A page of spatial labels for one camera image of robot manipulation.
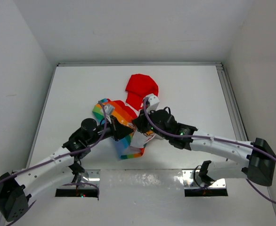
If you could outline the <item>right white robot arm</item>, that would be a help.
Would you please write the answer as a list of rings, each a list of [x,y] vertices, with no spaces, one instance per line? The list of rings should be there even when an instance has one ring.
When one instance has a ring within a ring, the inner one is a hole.
[[[153,132],[177,149],[201,151],[226,159],[225,162],[207,160],[194,175],[197,184],[210,185],[221,178],[245,178],[261,186],[271,186],[275,171],[276,155],[266,140],[238,142],[211,136],[196,127],[179,123],[165,107],[141,112],[132,121],[138,132]]]

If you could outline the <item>rainbow children's hooded jacket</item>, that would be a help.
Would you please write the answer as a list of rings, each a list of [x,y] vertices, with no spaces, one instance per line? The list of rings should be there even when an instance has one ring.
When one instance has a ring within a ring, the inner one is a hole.
[[[136,119],[142,110],[143,98],[149,95],[158,96],[159,86],[148,75],[133,74],[131,75],[125,91],[127,99],[110,100],[104,98],[100,100],[104,106],[111,105],[114,107],[112,115],[117,118],[122,125],[133,128],[132,121]],[[148,131],[144,134],[134,131],[130,135],[119,141],[113,141],[113,145],[121,160],[141,157],[147,146],[147,143],[155,138],[155,133]]]

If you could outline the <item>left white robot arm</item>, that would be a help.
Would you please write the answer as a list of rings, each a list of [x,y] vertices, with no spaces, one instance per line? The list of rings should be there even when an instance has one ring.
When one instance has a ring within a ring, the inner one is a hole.
[[[0,213],[7,222],[16,222],[41,196],[71,184],[85,173],[79,161],[100,141],[119,141],[133,133],[133,128],[110,116],[102,124],[92,118],[84,119],[57,151],[27,169],[0,176]]]

